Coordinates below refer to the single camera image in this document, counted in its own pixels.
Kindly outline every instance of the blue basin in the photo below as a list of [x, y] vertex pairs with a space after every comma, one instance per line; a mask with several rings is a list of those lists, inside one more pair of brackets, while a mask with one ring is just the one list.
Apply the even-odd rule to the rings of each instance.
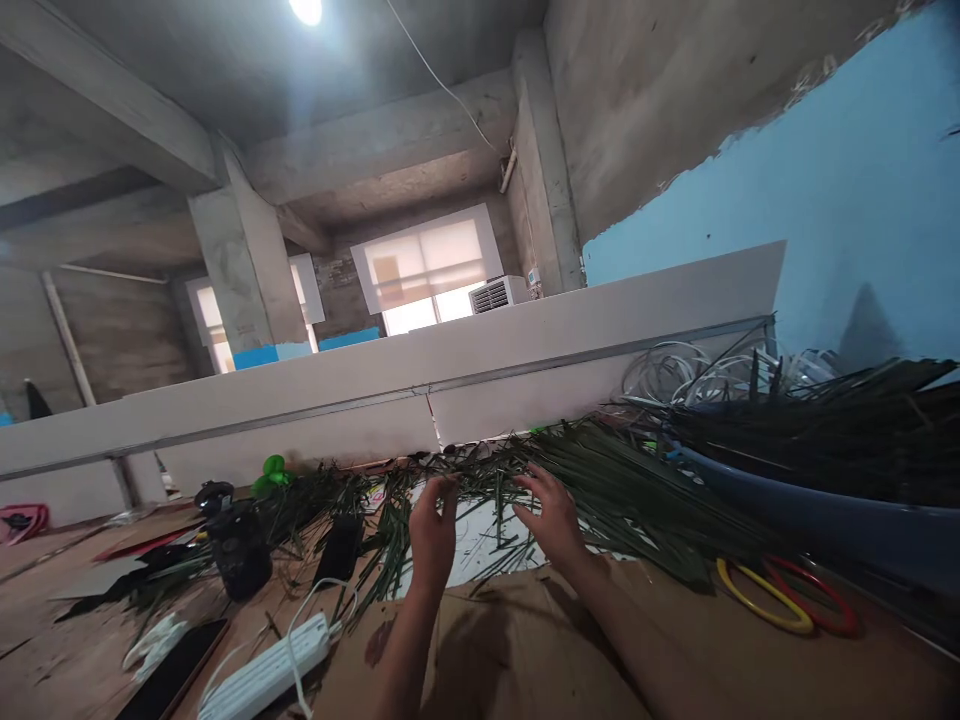
[[810, 490], [678, 447], [707, 486], [732, 505], [802, 535], [815, 548], [960, 597], [960, 510]]

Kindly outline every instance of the power strip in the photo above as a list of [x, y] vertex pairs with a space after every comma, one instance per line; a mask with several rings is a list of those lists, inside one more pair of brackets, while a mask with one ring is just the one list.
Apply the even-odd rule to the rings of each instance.
[[[302, 677], [330, 651], [327, 618], [317, 613], [293, 631], [293, 654]], [[277, 641], [214, 690], [200, 708], [200, 720], [253, 720], [293, 685], [286, 640]]]

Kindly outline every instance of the person's left hand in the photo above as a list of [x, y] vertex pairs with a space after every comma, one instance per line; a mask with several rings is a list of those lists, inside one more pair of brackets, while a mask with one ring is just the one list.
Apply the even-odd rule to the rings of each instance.
[[[411, 588], [442, 593], [453, 567], [457, 533], [456, 476], [430, 478], [410, 513], [410, 548], [413, 551]], [[437, 512], [437, 500], [443, 499], [443, 514]]]

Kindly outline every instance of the power cable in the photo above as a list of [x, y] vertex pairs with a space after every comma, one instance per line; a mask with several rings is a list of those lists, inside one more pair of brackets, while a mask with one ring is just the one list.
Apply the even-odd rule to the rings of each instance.
[[393, 11], [393, 16], [397, 19], [397, 22], [400, 23], [400, 27], [403, 28], [403, 32], [407, 36], [407, 39], [410, 40], [410, 44], [413, 45], [413, 49], [417, 51], [417, 55], [419, 55], [420, 59], [423, 60], [424, 66], [426, 66], [427, 70], [430, 71], [430, 74], [433, 75], [433, 79], [437, 81], [437, 84], [440, 85], [440, 87], [442, 87], [444, 90], [447, 91], [447, 94], [450, 97], [452, 97], [454, 100], [456, 100], [460, 104], [460, 107], [463, 108], [463, 111], [467, 114], [467, 117], [470, 118], [470, 122], [473, 123], [473, 126], [477, 129], [477, 132], [480, 133], [480, 137], [482, 137], [483, 141], [490, 146], [491, 150], [497, 153], [497, 157], [500, 157], [500, 158], [504, 157], [503, 153], [501, 153], [499, 150], [497, 150], [497, 148], [493, 146], [493, 143], [490, 142], [490, 140], [484, 134], [483, 130], [480, 129], [479, 123], [477, 123], [477, 121], [474, 119], [473, 113], [470, 112], [469, 108], [467, 108], [467, 106], [463, 104], [463, 100], [457, 97], [456, 93], [454, 93], [450, 88], [444, 85], [443, 80], [441, 80], [437, 76], [437, 74], [433, 71], [433, 68], [430, 67], [430, 63], [427, 62], [427, 59], [423, 56], [423, 53], [420, 52], [420, 48], [417, 47], [417, 43], [414, 41], [413, 36], [410, 35], [410, 31], [407, 30], [407, 26], [403, 24], [403, 20], [400, 19], [400, 15], [397, 13], [397, 9], [393, 6], [393, 3], [390, 0], [386, 0], [386, 3], [387, 5], [390, 6], [390, 10]]

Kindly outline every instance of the window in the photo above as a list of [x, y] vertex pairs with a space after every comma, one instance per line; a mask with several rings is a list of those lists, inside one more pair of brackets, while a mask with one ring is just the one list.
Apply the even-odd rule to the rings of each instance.
[[371, 314], [388, 335], [471, 314], [467, 293], [503, 274], [486, 205], [351, 248]]
[[456, 320], [473, 314], [469, 292], [482, 287], [483, 282], [450, 290], [424, 300], [383, 311], [387, 335], [400, 335], [429, 325]]
[[[323, 322], [323, 305], [320, 302], [320, 289], [313, 272], [313, 260], [310, 255], [297, 255], [290, 258], [290, 272], [293, 285], [300, 301], [300, 311], [307, 328], [310, 349], [317, 352], [317, 339], [313, 332], [313, 323]], [[223, 327], [223, 318], [217, 305], [216, 295], [210, 278], [198, 278], [187, 283], [187, 292], [193, 306], [193, 315], [200, 332], [200, 341], [210, 351], [210, 359], [218, 374], [233, 372], [233, 353], [227, 342], [227, 333]]]

